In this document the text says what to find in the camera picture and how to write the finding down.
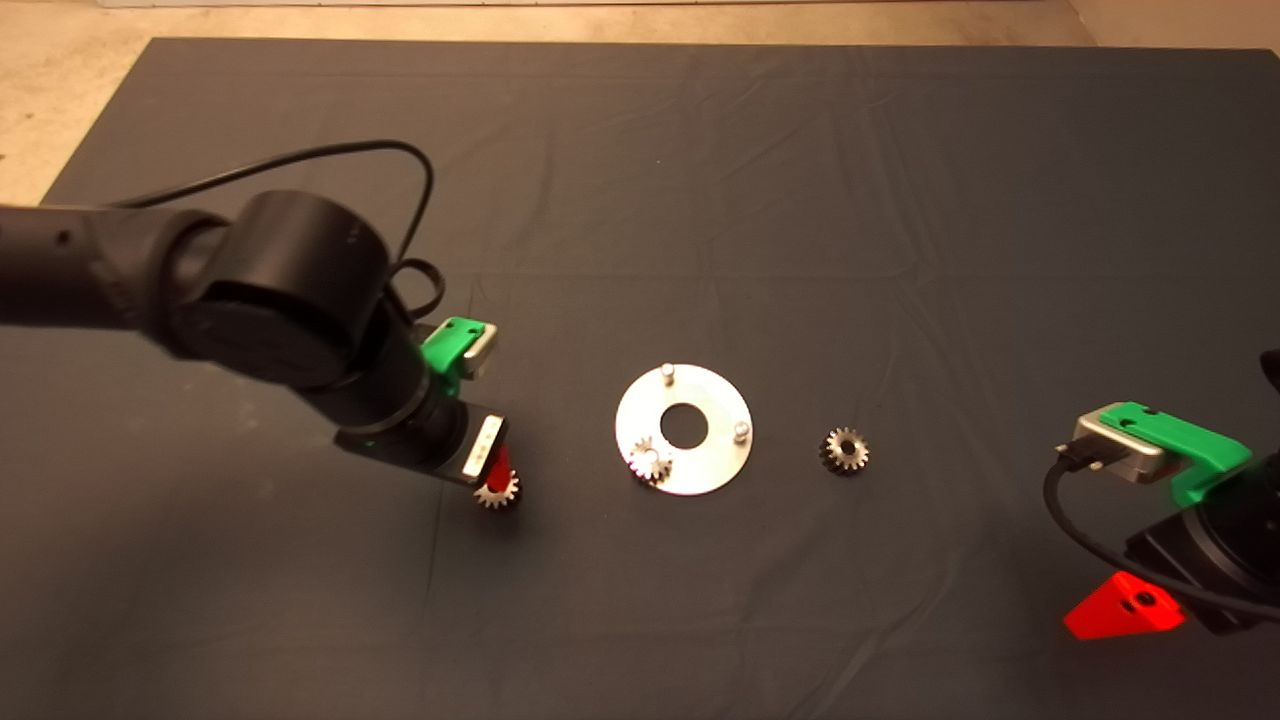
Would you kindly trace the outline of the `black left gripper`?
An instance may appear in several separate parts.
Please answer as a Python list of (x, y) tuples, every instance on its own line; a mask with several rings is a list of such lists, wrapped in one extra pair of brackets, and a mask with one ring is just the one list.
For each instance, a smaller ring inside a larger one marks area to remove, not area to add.
[(495, 410), (440, 396), (424, 400), (393, 427), (370, 433), (338, 430), (335, 446), (472, 488), (508, 488), (513, 477), (508, 429), (506, 415)]

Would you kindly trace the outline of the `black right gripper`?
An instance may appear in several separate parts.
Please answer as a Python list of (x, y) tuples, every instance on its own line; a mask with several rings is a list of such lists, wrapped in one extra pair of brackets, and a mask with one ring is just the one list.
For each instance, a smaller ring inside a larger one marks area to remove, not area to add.
[[(1277, 455), (1252, 462), (1201, 502), (1128, 538), (1128, 559), (1204, 591), (1277, 606)], [(1187, 621), (1165, 588), (1116, 571), (1065, 614), (1079, 641), (1171, 632)]]

